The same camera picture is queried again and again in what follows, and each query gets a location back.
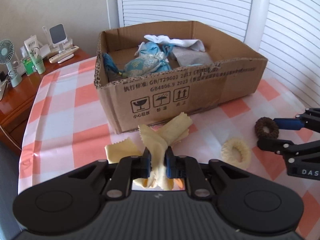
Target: green fan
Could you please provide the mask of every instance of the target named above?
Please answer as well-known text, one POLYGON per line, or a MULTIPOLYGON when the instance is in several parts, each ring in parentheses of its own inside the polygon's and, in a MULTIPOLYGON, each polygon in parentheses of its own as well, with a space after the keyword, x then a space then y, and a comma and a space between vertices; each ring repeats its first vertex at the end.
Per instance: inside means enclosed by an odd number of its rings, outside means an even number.
POLYGON ((10 40, 0 41, 0 64, 6 64, 8 68, 8 75, 10 76, 12 87, 17 86, 22 77, 18 73, 17 69, 12 67, 11 60, 14 55, 14 45, 10 40))

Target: scrunchie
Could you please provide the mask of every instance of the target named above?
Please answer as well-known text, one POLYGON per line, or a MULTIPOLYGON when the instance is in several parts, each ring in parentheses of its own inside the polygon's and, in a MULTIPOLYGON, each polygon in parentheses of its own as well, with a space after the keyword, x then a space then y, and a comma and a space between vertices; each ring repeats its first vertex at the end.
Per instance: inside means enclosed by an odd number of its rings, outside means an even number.
POLYGON ((221 147, 222 161, 238 167, 240 169, 247 169, 251 162, 251 149, 240 138, 230 138, 221 147), (233 155, 232 149, 235 148, 240 152, 241 161, 239 162, 233 155))
POLYGON ((257 135, 257 137, 260 138, 271 138, 271 139, 277 139, 279 136, 279 127, 276 124, 275 121, 273 121, 269 117, 262 117, 260 118, 255 126, 254 131, 257 135), (265 132, 263 130, 263 127, 266 126, 269 129, 269 132, 265 132))

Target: wooden desk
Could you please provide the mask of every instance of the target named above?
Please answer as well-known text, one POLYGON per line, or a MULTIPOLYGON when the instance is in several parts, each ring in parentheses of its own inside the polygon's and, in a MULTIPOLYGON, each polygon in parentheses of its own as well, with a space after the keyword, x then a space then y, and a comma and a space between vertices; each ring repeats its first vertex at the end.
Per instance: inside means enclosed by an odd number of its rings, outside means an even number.
MULTIPOLYGON (((44 66, 46 70, 43 74, 33 73, 30 76, 24 74, 22 82, 18 86, 13 88, 9 85, 5 89, 4 96, 0 101, 0 125, 10 139, 20 148, 22 148, 24 131, 42 78, 56 69, 90 58, 90 55, 81 49, 74 54, 73 58, 61 64, 51 64, 48 60, 45 60, 44 66)), ((20 155, 21 149, 16 147, 4 132, 0 130, 0 140, 14 153, 20 155)))

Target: white louvered door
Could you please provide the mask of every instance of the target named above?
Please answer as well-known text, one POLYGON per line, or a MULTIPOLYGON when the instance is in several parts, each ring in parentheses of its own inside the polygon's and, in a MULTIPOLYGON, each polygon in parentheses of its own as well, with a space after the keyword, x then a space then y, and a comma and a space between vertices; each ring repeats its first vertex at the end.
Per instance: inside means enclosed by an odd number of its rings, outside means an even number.
POLYGON ((320 105, 320 0, 270 0, 259 52, 306 106, 320 105))
POLYGON ((154 21, 196 20, 241 41, 252 0, 121 0, 120 26, 154 21))

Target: table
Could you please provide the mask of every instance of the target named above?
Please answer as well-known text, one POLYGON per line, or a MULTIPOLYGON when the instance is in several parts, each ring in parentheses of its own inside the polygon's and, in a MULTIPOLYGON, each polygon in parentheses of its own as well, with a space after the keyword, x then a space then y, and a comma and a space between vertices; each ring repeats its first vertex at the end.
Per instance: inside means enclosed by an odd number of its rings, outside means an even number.
POLYGON ((22 82, 17 87, 5 89, 3 99, 0 101, 0 125, 19 148, 10 141, 2 130, 0 130, 0 140, 15 154, 20 155, 21 153, 23 134, 42 78, 61 67, 90 57, 82 49, 77 50, 74 54, 75 56, 72 59, 61 64, 51 64, 48 60, 45 60, 46 71, 43 74, 23 75, 22 82))
MULTIPOLYGON (((104 146, 127 137, 143 151, 139 132, 116 135, 108 125, 93 85, 94 67, 95 58, 91 58, 43 78, 23 138, 19 192, 106 158, 104 146)), ((253 129, 260 117, 294 117, 302 112, 302 103, 277 80, 265 75, 253 95, 192 115, 189 136, 175 144, 173 152, 207 163, 212 158, 221 159, 221 145, 227 138, 243 138, 252 149, 248 171, 300 195, 305 212, 297 231, 307 240, 316 240, 320 236, 320 181, 287 176, 281 156, 257 148, 253 129)), ((301 144, 319 140, 320 135, 303 128, 281 130, 279 138, 301 144)))

